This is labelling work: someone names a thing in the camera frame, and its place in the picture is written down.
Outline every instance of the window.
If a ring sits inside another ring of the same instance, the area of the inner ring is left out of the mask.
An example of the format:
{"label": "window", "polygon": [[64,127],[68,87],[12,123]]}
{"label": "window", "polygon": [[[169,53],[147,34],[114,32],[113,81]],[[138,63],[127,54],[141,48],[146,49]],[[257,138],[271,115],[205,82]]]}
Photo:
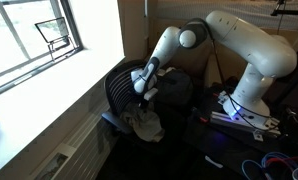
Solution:
{"label": "window", "polygon": [[61,17],[73,39],[64,52],[73,54],[81,43],[66,0],[0,0],[0,93],[60,61],[52,59],[35,24]]}

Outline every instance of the window sill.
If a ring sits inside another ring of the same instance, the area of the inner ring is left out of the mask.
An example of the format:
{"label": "window sill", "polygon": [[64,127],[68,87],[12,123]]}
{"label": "window sill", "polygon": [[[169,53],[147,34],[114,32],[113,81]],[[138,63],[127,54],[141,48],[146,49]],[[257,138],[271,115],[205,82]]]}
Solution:
{"label": "window sill", "polygon": [[0,169],[123,59],[111,56],[83,50],[0,95]]}

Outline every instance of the black chair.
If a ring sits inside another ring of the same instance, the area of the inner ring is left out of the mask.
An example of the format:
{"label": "black chair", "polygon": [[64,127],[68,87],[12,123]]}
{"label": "black chair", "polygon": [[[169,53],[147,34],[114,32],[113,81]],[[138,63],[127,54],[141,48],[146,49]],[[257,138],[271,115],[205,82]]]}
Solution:
{"label": "black chair", "polygon": [[172,150],[172,148],[176,148],[175,145],[177,141],[181,140],[186,127],[185,117],[167,105],[154,103],[155,113],[160,118],[162,128],[165,129],[164,137],[158,143],[140,139],[133,128],[119,118],[128,103],[141,102],[143,99],[143,96],[135,94],[130,73],[132,70],[143,68],[145,65],[146,61],[144,60],[129,61],[108,73],[105,78],[105,91],[110,110],[104,112],[102,117],[113,125],[121,137],[149,152],[161,155]]}

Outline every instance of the cloth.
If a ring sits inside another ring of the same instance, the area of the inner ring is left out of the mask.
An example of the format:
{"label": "cloth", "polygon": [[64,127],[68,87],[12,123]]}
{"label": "cloth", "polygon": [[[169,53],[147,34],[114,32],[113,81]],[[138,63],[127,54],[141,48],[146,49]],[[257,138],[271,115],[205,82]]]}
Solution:
{"label": "cloth", "polygon": [[160,125],[159,116],[153,112],[153,104],[146,109],[139,108],[136,103],[129,103],[120,118],[133,127],[133,130],[144,141],[159,142],[165,133]]}

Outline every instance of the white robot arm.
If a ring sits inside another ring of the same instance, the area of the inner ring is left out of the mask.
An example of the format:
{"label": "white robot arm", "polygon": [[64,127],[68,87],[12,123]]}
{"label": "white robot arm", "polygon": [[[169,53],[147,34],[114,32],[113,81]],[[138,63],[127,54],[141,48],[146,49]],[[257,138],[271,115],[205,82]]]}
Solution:
{"label": "white robot arm", "polygon": [[271,36],[231,14],[214,11],[206,21],[219,43],[248,62],[234,93],[223,103],[234,123],[258,130],[270,130],[272,118],[262,96],[274,78],[291,73],[297,54],[280,36]]}
{"label": "white robot arm", "polygon": [[143,70],[137,69],[131,73],[135,92],[137,94],[151,93],[150,90],[156,82],[154,74],[159,68],[169,62],[178,47],[195,48],[205,41],[207,37],[208,33],[203,25],[203,21],[198,18],[188,21],[181,29],[168,27],[161,35],[146,67]]}
{"label": "white robot arm", "polygon": [[279,36],[271,36],[222,11],[211,12],[206,21],[192,19],[181,29],[167,28],[145,69],[132,76],[135,91],[144,94],[150,90],[154,83],[149,82],[154,79],[154,73],[172,58],[179,46],[195,48],[208,35],[248,62],[234,93],[223,103],[223,109],[232,121],[238,120],[242,125],[260,130],[270,129],[270,111],[261,98],[274,78],[288,75],[295,69],[296,52]]}

